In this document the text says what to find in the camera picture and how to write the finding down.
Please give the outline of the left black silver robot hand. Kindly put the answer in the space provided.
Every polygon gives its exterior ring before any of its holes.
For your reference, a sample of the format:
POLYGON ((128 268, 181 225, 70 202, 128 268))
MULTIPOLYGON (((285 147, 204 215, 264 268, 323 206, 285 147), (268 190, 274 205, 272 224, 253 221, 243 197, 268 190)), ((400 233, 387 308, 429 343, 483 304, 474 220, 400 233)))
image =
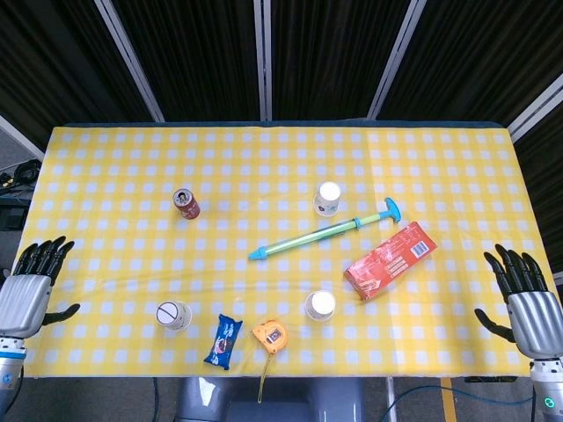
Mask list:
POLYGON ((74 246, 65 236, 31 244, 21 252, 13 271, 0 283, 0 338, 26 339, 41 327, 73 317, 80 305, 48 312, 52 289, 74 246))

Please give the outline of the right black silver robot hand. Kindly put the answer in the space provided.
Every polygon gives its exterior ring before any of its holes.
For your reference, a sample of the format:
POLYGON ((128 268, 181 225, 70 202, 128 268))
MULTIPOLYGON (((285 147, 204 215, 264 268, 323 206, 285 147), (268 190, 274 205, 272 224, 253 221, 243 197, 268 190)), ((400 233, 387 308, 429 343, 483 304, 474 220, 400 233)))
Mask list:
POLYGON ((528 253, 516 253, 496 244, 498 255, 484 253, 501 291, 510 326, 491 320, 483 309, 474 314, 492 334, 516 345, 532 360, 563 357, 563 306, 546 284, 537 261, 528 253))

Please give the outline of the paper cup with black line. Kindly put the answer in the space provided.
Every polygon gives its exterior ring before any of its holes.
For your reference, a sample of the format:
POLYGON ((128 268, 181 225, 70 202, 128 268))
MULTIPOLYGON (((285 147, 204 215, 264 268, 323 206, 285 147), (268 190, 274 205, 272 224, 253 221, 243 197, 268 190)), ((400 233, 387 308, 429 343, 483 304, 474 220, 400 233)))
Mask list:
POLYGON ((166 301, 157 306, 156 320, 169 331, 183 331, 192 321, 193 312, 183 302, 166 301))

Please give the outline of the paper cup with blue flowers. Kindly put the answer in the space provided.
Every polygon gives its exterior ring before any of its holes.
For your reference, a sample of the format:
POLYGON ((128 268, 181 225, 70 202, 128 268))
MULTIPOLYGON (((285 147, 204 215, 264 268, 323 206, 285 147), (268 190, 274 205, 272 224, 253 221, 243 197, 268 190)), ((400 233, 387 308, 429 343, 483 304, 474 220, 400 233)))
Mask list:
POLYGON ((340 194, 340 187, 335 182, 322 183, 313 199, 314 210, 324 217, 336 215, 340 204, 340 194))

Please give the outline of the orange cardboard box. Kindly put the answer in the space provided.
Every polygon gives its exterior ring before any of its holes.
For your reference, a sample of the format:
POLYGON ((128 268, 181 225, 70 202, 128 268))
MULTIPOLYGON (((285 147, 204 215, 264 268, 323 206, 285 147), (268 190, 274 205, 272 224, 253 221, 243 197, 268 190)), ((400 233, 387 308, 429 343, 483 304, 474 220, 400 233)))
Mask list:
POLYGON ((417 222, 411 222, 344 272, 363 301, 371 300, 437 249, 417 222))

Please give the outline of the white table leg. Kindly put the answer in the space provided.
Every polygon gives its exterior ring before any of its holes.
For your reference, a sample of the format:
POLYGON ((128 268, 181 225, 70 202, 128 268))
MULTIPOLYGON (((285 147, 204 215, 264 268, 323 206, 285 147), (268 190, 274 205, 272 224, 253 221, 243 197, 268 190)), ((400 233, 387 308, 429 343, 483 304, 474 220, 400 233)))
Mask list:
POLYGON ((387 389, 387 410, 384 415, 384 422, 397 422, 397 413, 395 410, 396 397, 393 378, 388 376, 385 379, 385 385, 387 389))

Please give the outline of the red drink can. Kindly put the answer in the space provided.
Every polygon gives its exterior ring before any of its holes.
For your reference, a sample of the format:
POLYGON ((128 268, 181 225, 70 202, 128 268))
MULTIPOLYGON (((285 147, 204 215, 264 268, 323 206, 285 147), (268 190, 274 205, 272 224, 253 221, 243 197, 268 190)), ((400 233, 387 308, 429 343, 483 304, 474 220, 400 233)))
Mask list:
POLYGON ((188 220, 193 220, 200 214, 199 204, 193 193, 186 188, 180 188, 173 194, 173 203, 183 217, 188 220))

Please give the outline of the blue cookie packet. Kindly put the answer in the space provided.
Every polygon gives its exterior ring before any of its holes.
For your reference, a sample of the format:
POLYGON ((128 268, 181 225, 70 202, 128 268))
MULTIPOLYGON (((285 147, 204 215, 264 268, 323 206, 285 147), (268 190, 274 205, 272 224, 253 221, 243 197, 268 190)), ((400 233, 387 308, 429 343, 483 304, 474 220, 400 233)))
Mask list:
POLYGON ((232 351, 242 325, 242 321, 235 321, 232 317, 220 314, 213 345, 203 361, 229 370, 232 351))

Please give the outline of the paper cup with green flowers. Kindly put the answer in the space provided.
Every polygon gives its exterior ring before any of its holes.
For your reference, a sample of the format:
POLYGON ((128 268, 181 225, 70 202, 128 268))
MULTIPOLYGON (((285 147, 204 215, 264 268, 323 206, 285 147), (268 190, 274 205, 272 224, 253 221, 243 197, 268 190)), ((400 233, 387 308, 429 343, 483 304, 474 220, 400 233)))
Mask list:
POLYGON ((328 321, 336 308, 336 301, 329 291, 319 290, 310 293, 304 304, 306 315, 317 322, 328 321))

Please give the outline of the green blue water squirter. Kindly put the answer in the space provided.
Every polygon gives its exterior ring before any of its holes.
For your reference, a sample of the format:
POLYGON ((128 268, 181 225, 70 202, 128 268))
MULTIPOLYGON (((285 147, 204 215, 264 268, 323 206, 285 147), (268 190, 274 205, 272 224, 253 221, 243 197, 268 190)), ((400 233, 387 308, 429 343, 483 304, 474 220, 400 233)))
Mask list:
POLYGON ((330 237, 338 236, 349 230, 360 229, 362 226, 384 219, 392 219, 393 222, 398 223, 401 220, 401 213, 396 202, 391 198, 386 198, 384 202, 387 206, 387 209, 383 212, 368 215, 363 218, 355 217, 344 222, 339 222, 334 225, 324 227, 322 229, 317 229, 301 236, 296 236, 280 241, 276 244, 260 246, 248 255, 248 259, 251 261, 265 260, 275 254, 299 248, 306 244, 315 243, 330 237))

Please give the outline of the black pleated curtain panel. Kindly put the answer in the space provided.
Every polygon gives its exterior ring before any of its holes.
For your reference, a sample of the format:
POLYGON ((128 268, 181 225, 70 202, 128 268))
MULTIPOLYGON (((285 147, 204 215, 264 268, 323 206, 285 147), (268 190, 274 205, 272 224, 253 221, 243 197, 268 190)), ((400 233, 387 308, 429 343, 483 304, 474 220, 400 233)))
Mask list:
POLYGON ((152 119, 94 0, 0 0, 0 115, 40 149, 68 123, 152 119))
POLYGON ((275 120, 364 118, 410 0, 272 0, 275 120))
POLYGON ((258 120, 253 0, 112 0, 169 122, 258 120))
POLYGON ((427 0, 381 120, 508 126, 563 74, 563 0, 427 0))

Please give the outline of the orange tape measure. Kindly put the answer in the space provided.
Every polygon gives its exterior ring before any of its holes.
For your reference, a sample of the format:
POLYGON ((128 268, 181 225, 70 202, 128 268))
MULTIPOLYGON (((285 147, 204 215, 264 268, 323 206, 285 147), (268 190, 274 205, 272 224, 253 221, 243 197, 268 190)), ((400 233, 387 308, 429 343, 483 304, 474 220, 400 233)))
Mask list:
POLYGON ((257 397, 257 403, 261 404, 269 363, 279 351, 286 347, 289 341, 289 335, 286 327, 277 320, 268 320, 263 324, 255 326, 252 329, 252 335, 264 346, 267 352, 266 363, 260 376, 260 385, 257 397))

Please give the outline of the grey robot torso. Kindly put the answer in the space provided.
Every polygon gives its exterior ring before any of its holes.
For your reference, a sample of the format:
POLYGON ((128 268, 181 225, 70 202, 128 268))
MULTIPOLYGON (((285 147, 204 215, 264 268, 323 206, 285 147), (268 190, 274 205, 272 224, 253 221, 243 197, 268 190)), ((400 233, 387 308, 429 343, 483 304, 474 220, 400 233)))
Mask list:
POLYGON ((273 377, 258 400, 257 377, 181 380, 174 422, 364 422, 362 380, 273 377))

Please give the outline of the yellow white checkered tablecloth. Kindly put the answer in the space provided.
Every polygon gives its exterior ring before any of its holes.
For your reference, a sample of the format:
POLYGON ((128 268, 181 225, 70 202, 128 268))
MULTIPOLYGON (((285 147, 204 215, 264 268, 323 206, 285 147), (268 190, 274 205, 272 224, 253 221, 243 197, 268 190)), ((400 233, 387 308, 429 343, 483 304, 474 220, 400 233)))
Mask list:
POLYGON ((508 314, 485 251, 496 244, 548 263, 515 149, 503 128, 56 128, 21 243, 65 236, 49 308, 70 320, 26 343, 26 373, 47 376, 214 375, 203 360, 220 314, 243 325, 231 375, 266 363, 252 329, 281 322, 289 341, 270 375, 527 375, 515 346, 485 330, 508 314), (319 186, 340 187, 319 215, 319 186), (190 190, 193 220, 174 206, 190 190), (401 213, 265 260, 260 246, 387 209, 401 213), (411 222, 437 249, 363 301, 344 272, 411 222), (336 308, 310 319, 307 296, 336 308), (161 302, 186 303, 190 325, 169 331, 161 302))

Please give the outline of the white partition post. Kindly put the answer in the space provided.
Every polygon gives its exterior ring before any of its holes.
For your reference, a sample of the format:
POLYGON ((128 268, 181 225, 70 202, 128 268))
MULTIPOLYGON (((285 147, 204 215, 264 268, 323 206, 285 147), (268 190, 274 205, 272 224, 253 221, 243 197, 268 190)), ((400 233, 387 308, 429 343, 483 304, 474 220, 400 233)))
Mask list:
POLYGON ((261 121, 272 121, 273 113, 273 50, 272 0, 252 0, 259 110, 261 121))
POLYGON ((14 127, 2 114, 0 114, 0 131, 26 149, 36 159, 43 161, 45 153, 14 127))
POLYGON ((508 125, 512 143, 516 144, 561 104, 563 104, 563 72, 508 125))
POLYGON ((379 79, 366 117, 367 120, 376 120, 381 112, 426 4, 427 0, 410 0, 387 63, 384 66, 384 71, 379 79))
POLYGON ((93 0, 115 46, 117 47, 137 90, 139 91, 151 118, 157 123, 164 123, 165 117, 151 89, 136 51, 131 43, 121 18, 112 0, 93 0))

